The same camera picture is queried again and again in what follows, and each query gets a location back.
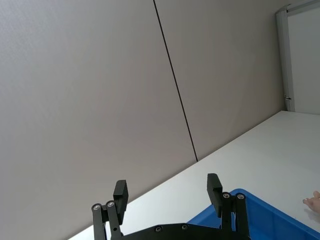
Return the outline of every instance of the blue container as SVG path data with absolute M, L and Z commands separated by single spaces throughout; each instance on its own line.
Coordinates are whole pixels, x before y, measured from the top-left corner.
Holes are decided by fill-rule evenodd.
M 246 196 L 246 211 L 252 240 L 320 240 L 320 233 L 284 214 L 243 189 L 231 191 L 232 195 Z M 211 205 L 188 223 L 219 228 L 221 219 Z

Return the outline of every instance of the screw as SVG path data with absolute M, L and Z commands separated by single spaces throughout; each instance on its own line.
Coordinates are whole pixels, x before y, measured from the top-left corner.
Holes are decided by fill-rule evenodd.
M 242 194 L 238 194 L 236 197 L 237 197 L 238 199 L 245 199 L 245 196 L 243 196 Z
M 230 198 L 230 195 L 229 195 L 229 193 L 224 193 L 223 195 L 222 195 L 225 199 L 228 199 L 228 198 Z
M 115 203 L 113 201 L 110 201 L 106 204 L 109 208 L 112 207 L 113 205 L 115 205 Z
M 99 204 L 93 206 L 93 210 L 98 210 L 99 208 L 100 208 Z
M 159 233 L 159 232 L 162 231 L 162 227 L 161 226 L 156 226 L 154 230 L 155 230 L 156 233 Z

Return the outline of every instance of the human hand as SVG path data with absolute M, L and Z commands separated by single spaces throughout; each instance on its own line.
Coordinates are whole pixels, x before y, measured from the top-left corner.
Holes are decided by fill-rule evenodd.
M 312 198 L 303 199 L 303 203 L 307 205 L 311 210 L 320 214 L 320 193 L 318 191 L 313 192 Z

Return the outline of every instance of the gray wall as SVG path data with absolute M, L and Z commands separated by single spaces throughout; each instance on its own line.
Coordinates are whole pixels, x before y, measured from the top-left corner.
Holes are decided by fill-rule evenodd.
M 65 239 L 195 163 L 152 1 L 0 2 L 0 239 Z
M 285 0 L 157 1 L 198 158 L 282 109 Z M 0 2 L 0 239 L 65 239 L 195 163 L 151 0 Z
M 284 108 L 275 12 L 288 0 L 156 3 L 199 159 Z

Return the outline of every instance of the white table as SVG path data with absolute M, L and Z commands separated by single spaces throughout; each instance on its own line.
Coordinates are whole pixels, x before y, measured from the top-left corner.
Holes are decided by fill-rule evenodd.
M 286 111 L 130 202 L 121 231 L 189 221 L 210 205 L 208 173 L 224 191 L 245 189 L 320 232 L 320 216 L 302 203 L 320 190 L 320 115 Z M 90 226 L 70 240 L 93 239 Z

